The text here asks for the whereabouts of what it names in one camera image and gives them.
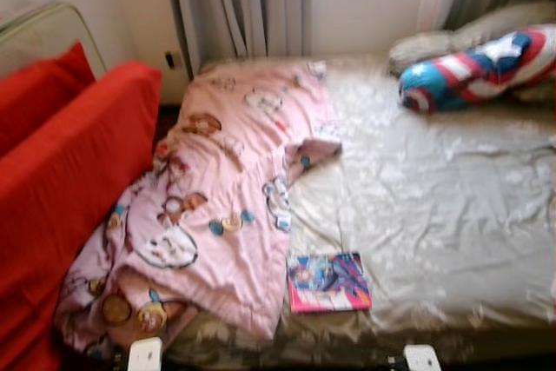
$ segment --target pillow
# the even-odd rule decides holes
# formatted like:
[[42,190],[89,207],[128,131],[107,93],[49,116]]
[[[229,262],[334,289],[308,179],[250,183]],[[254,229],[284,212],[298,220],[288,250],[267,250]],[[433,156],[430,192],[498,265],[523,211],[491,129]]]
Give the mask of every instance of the pillow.
[[509,94],[521,103],[553,108],[556,103],[556,80],[546,80],[533,86],[512,89]]
[[0,156],[95,81],[80,43],[0,80]]
[[469,50],[511,30],[556,23],[556,2],[520,3],[490,12],[452,32],[438,30],[403,38],[389,53],[389,69],[399,76],[410,65]]
[[517,30],[466,52],[417,63],[400,77],[401,103],[419,112],[463,109],[554,73],[556,24]]
[[410,65],[453,52],[452,31],[424,32],[403,38],[389,53],[390,72],[399,76]]
[[556,23],[556,2],[520,3],[487,13],[453,33],[454,50],[468,50],[511,30]]

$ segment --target captain america pillow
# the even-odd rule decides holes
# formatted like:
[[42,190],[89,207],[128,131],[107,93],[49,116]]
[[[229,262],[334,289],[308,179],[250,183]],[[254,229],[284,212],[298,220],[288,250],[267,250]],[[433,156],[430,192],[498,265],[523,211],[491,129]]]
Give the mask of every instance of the captain america pillow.
[[556,24],[530,26],[408,67],[400,77],[400,100],[424,113],[464,109],[553,76],[555,65]]

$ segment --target beige pillow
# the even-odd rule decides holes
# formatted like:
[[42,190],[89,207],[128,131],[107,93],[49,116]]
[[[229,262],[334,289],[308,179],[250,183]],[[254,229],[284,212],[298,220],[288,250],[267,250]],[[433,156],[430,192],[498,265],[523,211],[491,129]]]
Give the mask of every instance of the beige pillow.
[[455,32],[438,30],[403,38],[389,53],[390,72],[399,76],[410,65],[469,50],[527,25],[556,23],[556,2],[529,2],[507,6],[490,13]]
[[390,72],[399,76],[410,65],[451,52],[451,30],[424,32],[403,38],[390,50],[388,58]]
[[510,90],[510,96],[526,104],[554,106],[556,81],[552,78],[529,87]]
[[453,33],[452,45],[454,50],[468,50],[512,30],[545,23],[556,23],[556,2],[518,3],[462,26]]

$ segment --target comic book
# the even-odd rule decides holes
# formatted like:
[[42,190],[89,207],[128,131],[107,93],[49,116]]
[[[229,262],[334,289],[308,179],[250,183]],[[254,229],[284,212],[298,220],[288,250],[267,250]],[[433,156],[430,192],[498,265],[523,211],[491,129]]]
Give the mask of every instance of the comic book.
[[357,252],[290,256],[288,287],[292,313],[371,307],[371,295]]

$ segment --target white bed sheet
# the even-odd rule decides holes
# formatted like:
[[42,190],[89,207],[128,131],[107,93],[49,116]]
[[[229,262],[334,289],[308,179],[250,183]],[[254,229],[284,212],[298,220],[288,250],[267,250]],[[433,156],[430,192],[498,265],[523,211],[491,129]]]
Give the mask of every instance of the white bed sheet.
[[291,315],[285,295],[272,344],[201,314],[168,357],[375,365],[412,342],[444,361],[551,352],[553,111],[493,103],[420,116],[399,107],[382,60],[328,67],[344,149],[294,185],[291,252],[359,251],[373,308]]

